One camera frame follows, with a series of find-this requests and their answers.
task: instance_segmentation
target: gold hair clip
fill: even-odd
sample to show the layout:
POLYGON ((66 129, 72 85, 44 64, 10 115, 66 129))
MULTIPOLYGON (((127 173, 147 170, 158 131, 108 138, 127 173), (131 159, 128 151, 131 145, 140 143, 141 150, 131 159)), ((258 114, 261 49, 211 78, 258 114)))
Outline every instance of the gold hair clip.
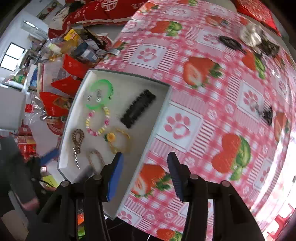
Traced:
POLYGON ((109 143, 110 149, 113 154, 116 154, 117 152, 128 153, 130 151, 131 137, 124 130, 121 130, 119 128, 112 129, 112 131, 110 131, 108 134, 105 135, 105 140, 109 143), (126 137, 126 139, 128 140, 127 144, 126 144, 126 148, 123 150, 113 146, 113 142, 116 140, 116 135, 115 135, 116 132, 123 134, 126 137))

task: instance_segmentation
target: red packet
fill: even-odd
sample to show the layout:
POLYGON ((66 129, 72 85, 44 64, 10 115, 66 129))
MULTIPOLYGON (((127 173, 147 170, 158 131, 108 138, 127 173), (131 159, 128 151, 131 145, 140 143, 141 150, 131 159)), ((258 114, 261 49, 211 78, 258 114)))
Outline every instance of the red packet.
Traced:
POLYGON ((55 87, 72 97, 75 97, 80 84, 81 81, 73 79, 72 76, 51 83, 52 87, 55 87))
POLYGON ((26 104, 25 112, 26 113, 34 113, 34 107, 33 107, 33 105, 32 104, 26 104))
POLYGON ((45 110, 49 116, 66 116, 71 108, 72 100, 50 92, 40 92, 45 110))
POLYGON ((36 154, 36 142, 32 136, 17 136, 17 145, 22 154, 36 154))
POLYGON ((32 131, 29 127, 20 127, 18 129, 17 134, 19 136, 31 136, 32 135, 32 131))
POLYGON ((71 75, 77 76, 81 79, 84 78, 89 67, 69 55, 65 54, 63 68, 71 75))

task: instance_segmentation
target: red bag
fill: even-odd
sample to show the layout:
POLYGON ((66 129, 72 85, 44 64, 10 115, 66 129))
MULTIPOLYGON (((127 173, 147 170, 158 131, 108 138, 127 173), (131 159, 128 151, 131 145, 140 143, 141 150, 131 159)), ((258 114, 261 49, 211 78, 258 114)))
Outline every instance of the red bag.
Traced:
POLYGON ((71 108, 72 101, 68 98, 50 92, 40 92, 45 110, 49 116, 67 116, 71 108))
POLYGON ((51 86, 70 95, 71 97, 74 97, 78 91, 80 84, 80 80, 75 80, 72 76, 69 76, 68 78, 57 80, 51 83, 51 86))
POLYGON ((62 30, 49 28, 48 36, 51 39, 63 36, 74 23, 81 23, 83 26, 125 24, 144 3, 143 0, 87 0, 83 7, 64 19, 62 30))
POLYGON ((238 12, 245 14, 281 36, 277 29, 271 11, 259 0, 235 0, 235 6, 238 12))
POLYGON ((71 75, 77 76, 81 79, 84 78, 89 67, 69 55, 65 54, 63 68, 71 75))

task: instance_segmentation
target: silver hair pin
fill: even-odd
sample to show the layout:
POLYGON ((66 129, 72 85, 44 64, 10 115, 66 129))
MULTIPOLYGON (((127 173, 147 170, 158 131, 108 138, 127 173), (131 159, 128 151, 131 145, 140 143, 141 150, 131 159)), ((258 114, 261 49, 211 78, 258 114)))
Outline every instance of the silver hair pin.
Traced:
POLYGON ((78 161, 77 161, 77 152, 76 152, 76 150, 75 150, 74 147, 73 147, 73 150, 74 150, 74 160, 76 162, 76 166, 78 167, 78 169, 80 169, 79 164, 78 164, 78 161))
POLYGON ((101 90, 96 90, 96 102, 101 102, 101 90))

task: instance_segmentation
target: strawberry print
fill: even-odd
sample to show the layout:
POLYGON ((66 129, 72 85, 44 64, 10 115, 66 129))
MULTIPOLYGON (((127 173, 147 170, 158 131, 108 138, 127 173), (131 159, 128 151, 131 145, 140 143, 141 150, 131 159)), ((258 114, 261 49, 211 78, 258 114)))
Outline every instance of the strawberry print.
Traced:
POLYGON ((164 241, 181 241, 182 234, 170 229, 158 229, 156 231, 157 238, 164 241))
POLYGON ((287 117, 284 112, 277 112, 274 119, 274 138, 276 142, 279 142, 282 130, 287 125, 287 117))
POLYGON ((265 66, 263 65, 262 61, 256 57, 251 51, 246 50, 245 56, 242 58, 242 62, 246 67, 250 70, 258 71, 258 76, 261 79, 265 79, 265 66))
POLYGON ((205 21, 215 27, 219 25, 228 25, 228 22, 219 16, 208 15, 205 17, 205 21))
POLYGON ((139 12, 149 12, 151 9, 158 9, 158 8, 159 8, 158 5, 151 2, 146 2, 144 5, 142 5, 139 8, 139 12))
POLYGON ((148 197, 152 195, 153 189, 164 191, 170 189, 170 174, 166 173, 159 165, 144 164, 140 174, 135 181, 131 192, 135 197, 148 197))
POLYGON ((183 79, 191 88, 205 87, 208 75, 214 78, 221 76, 220 65, 209 58, 189 57, 184 64, 183 79))
POLYGON ((284 70, 285 68, 285 62, 283 61, 283 59, 279 56, 279 54, 277 54, 275 57, 274 57, 274 62, 276 63, 276 65, 284 70))
POLYGON ((156 26, 150 29, 151 33, 162 34, 167 33, 167 36, 177 36, 178 31, 182 29, 182 25, 174 21, 158 21, 156 26))
POLYGON ((251 159, 251 148, 242 136, 227 133, 222 137, 223 151, 212 159, 213 168, 220 173, 233 171, 230 180, 240 179, 243 169, 251 159))
POLYGON ((189 6, 195 6, 197 4, 197 0, 178 0, 177 3, 189 6))
POLYGON ((125 44, 126 44, 125 42, 122 42, 121 40, 118 40, 118 41, 113 45, 113 48, 114 48, 114 49, 118 49, 118 50, 123 50, 125 44))

